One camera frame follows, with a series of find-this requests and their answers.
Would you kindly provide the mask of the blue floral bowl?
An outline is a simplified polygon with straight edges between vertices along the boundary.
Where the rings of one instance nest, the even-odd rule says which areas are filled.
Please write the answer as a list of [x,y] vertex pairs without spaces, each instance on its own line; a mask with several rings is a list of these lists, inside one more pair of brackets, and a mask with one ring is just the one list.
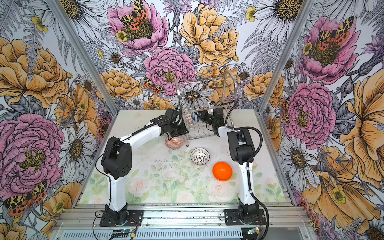
[[200,112],[192,112],[191,113],[191,117],[192,117],[192,120],[196,123],[198,123],[200,121]]

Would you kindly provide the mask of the silver wire dish rack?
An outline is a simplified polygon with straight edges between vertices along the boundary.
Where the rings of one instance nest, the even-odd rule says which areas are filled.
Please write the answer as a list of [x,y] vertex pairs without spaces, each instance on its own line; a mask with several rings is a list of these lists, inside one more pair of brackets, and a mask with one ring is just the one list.
[[238,103],[237,77],[231,71],[224,71],[218,77],[198,76],[193,80],[175,82],[176,93],[174,101],[183,106],[182,117],[189,133],[185,135],[186,144],[192,140],[216,136],[210,125],[203,121],[193,121],[192,125],[186,122],[185,113],[224,108],[224,116],[229,116],[227,124],[233,126],[231,111]]

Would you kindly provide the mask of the dark blue patterned bowl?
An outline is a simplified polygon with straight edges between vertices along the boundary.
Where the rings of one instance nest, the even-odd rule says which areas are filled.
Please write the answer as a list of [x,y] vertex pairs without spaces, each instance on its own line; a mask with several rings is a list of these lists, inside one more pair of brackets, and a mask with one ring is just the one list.
[[189,125],[192,125],[192,124],[193,124],[193,119],[192,119],[191,113],[185,113],[185,118],[186,118],[186,122],[187,122]]

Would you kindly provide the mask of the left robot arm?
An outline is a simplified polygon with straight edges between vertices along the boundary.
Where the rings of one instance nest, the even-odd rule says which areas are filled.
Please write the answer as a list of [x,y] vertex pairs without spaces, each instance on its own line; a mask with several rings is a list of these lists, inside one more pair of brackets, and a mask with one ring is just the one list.
[[101,164],[104,174],[109,178],[110,196],[103,217],[105,223],[124,225],[129,219],[128,203],[124,177],[133,167],[133,150],[165,134],[169,139],[186,135],[189,131],[182,118],[183,107],[168,108],[165,114],[150,120],[141,129],[132,134],[107,141]]

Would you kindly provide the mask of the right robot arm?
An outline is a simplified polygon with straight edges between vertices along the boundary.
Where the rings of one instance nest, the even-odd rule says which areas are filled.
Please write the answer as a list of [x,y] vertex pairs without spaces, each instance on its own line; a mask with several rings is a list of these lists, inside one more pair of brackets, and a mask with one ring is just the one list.
[[220,138],[227,138],[231,159],[236,163],[239,172],[239,207],[228,217],[227,225],[255,222],[260,218],[263,223],[262,205],[255,195],[252,167],[255,156],[263,145],[263,135],[254,127],[232,127],[227,124],[229,116],[224,116],[224,109],[196,111],[195,115],[206,125],[212,127],[214,134]]

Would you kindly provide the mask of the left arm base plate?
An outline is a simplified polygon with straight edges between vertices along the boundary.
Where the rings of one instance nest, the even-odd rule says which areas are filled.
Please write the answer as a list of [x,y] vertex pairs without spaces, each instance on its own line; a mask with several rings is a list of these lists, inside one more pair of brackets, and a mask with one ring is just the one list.
[[140,227],[143,210],[127,210],[125,213],[112,214],[105,211],[99,223],[100,227]]

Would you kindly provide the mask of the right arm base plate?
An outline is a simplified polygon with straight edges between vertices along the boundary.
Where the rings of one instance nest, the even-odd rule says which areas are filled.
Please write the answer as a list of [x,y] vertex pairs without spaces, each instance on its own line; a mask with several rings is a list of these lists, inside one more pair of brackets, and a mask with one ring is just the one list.
[[260,226],[267,223],[266,214],[263,209],[259,209],[259,212],[256,215],[245,217],[243,220],[240,218],[238,209],[225,209],[224,218],[227,226]]

